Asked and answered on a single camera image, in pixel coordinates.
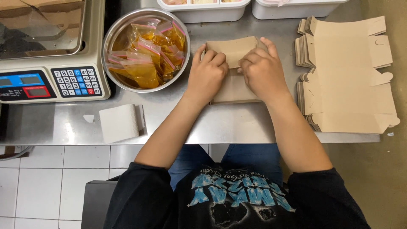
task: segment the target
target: person's left hand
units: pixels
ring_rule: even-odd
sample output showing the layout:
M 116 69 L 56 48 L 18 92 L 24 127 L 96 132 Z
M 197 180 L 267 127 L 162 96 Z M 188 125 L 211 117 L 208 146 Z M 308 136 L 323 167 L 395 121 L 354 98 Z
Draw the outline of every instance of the person's left hand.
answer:
M 193 100 L 201 108 L 208 104 L 218 93 L 229 69 L 228 64 L 225 62 L 226 55 L 224 53 L 209 50 L 201 60 L 205 48 L 206 45 L 203 44 L 195 52 L 188 87 L 184 93 L 184 97 Z

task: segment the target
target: stainless steel bowl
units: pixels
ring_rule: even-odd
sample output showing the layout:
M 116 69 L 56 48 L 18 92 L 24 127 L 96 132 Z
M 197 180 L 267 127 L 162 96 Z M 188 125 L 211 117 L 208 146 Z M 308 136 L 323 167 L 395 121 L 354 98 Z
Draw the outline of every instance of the stainless steel bowl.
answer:
M 121 76 L 117 73 L 111 72 L 107 67 L 106 67 L 106 60 L 108 60 L 107 57 L 107 52 L 108 51 L 115 51 L 119 50 L 117 47 L 123 45 L 124 42 L 127 40 L 126 32 L 128 26 L 130 26 L 131 23 L 138 21 L 143 18 L 158 18 L 162 20 L 168 20 L 168 21 L 176 21 L 178 24 L 181 26 L 181 29 L 184 31 L 186 37 L 185 37 L 185 61 L 182 64 L 181 69 L 177 72 L 177 74 L 168 82 L 166 82 L 164 85 L 158 86 L 157 88 L 153 89 L 142 89 L 142 88 L 137 88 L 136 84 L 134 81 L 131 79 L 128 79 L 124 76 Z M 154 92 L 161 90 L 165 87 L 170 86 L 175 80 L 179 78 L 181 73 L 184 71 L 186 65 L 188 64 L 189 60 L 189 55 L 191 53 L 191 46 L 190 46 L 190 39 L 189 39 L 189 34 L 186 29 L 186 26 L 179 20 L 175 15 L 172 13 L 163 11 L 161 9 L 157 8 L 142 8 L 135 10 L 133 12 L 130 12 L 123 17 L 119 18 L 109 29 L 107 32 L 105 39 L 103 41 L 102 45 L 102 64 L 103 68 L 105 69 L 106 74 L 109 76 L 109 78 L 119 87 L 132 91 L 132 92 L 137 92 L 137 93 L 148 93 L 148 92 Z

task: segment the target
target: blue jeans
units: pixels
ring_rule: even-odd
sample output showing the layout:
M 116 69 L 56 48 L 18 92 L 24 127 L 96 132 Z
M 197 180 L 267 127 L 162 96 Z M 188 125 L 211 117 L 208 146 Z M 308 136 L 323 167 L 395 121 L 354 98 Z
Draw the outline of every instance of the blue jeans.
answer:
M 240 168 L 248 167 L 282 186 L 277 144 L 230 144 L 221 163 Z M 175 190 L 177 183 L 197 167 L 212 164 L 214 161 L 200 145 L 182 146 L 177 159 L 168 170 L 171 187 Z

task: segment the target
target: forearm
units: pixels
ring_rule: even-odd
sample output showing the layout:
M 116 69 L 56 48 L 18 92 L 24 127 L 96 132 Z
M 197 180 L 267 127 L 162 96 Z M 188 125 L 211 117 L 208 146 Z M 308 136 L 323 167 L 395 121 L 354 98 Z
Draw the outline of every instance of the forearm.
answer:
M 321 142 L 290 94 L 266 104 L 273 121 L 278 149 L 291 171 L 311 172 L 332 168 Z
M 134 162 L 169 169 L 202 108 L 189 98 L 182 97 L 141 148 Z

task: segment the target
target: hand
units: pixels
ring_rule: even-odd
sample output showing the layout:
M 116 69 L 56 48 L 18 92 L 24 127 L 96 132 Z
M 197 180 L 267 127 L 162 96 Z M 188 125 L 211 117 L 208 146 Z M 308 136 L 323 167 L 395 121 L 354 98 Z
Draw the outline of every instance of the hand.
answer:
M 254 48 L 239 60 L 239 73 L 245 75 L 245 82 L 252 92 L 265 103 L 272 105 L 283 96 L 291 96 L 284 79 L 284 72 L 274 43 L 261 38 L 268 49 Z
M 226 55 L 224 53 L 209 50 L 201 60 L 205 48 L 206 45 L 203 44 L 195 52 L 188 87 L 183 96 L 193 100 L 201 108 L 208 104 L 218 93 L 223 78 L 229 69 L 228 64 L 225 62 Z

